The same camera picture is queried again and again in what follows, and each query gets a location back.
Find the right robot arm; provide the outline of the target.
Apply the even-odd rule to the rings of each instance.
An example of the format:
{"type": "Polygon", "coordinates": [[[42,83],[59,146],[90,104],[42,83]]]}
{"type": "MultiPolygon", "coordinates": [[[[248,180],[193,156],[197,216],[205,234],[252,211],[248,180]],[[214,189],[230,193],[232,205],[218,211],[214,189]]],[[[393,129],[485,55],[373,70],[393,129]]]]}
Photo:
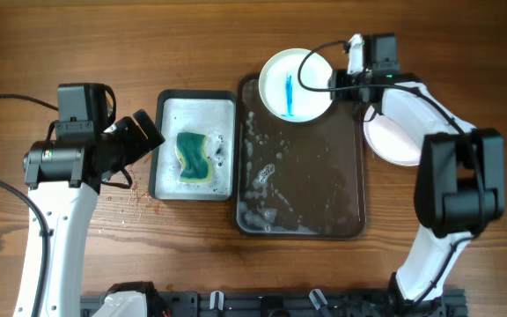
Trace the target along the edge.
{"type": "Polygon", "coordinates": [[[394,34],[356,34],[339,44],[349,61],[345,74],[331,78],[332,99],[371,106],[420,147],[414,193],[420,226],[391,277],[389,312],[426,314],[439,306],[465,247],[504,214],[503,137],[461,120],[419,78],[401,72],[394,34]]]}

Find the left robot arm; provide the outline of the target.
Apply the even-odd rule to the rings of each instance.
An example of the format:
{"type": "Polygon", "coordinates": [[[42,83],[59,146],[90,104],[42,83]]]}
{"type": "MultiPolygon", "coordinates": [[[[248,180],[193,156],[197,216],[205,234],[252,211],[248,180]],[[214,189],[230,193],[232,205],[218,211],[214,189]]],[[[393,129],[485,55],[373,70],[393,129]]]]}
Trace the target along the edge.
{"type": "Polygon", "coordinates": [[[80,312],[85,242],[100,187],[160,146],[164,138],[139,110],[116,119],[104,84],[62,84],[59,119],[24,157],[30,223],[15,315],[80,312]]]}

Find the green yellow sponge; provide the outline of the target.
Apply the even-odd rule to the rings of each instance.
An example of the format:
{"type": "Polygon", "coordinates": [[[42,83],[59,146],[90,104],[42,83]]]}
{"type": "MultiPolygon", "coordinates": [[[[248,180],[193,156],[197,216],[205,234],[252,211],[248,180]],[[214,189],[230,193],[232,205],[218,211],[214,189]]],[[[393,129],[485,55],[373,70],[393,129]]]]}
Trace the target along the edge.
{"type": "Polygon", "coordinates": [[[193,132],[180,132],[176,137],[176,156],[180,162],[180,181],[202,183],[210,181],[212,165],[206,153],[208,137],[193,132]]]}

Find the white stained plate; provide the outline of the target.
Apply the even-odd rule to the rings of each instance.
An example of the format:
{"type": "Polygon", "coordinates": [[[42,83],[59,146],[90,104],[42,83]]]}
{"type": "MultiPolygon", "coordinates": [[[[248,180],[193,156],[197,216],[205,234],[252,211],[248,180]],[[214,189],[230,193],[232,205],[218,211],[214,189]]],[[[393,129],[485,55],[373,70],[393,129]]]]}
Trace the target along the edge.
{"type": "Polygon", "coordinates": [[[305,48],[290,48],[273,55],[263,66],[258,91],[266,109],[287,122],[309,122],[331,106],[329,92],[312,92],[298,82],[301,62],[310,53],[305,48]]]}
{"type": "Polygon", "coordinates": [[[375,113],[369,106],[364,115],[364,137],[372,151],[397,166],[418,166],[421,150],[397,123],[375,113]]]}

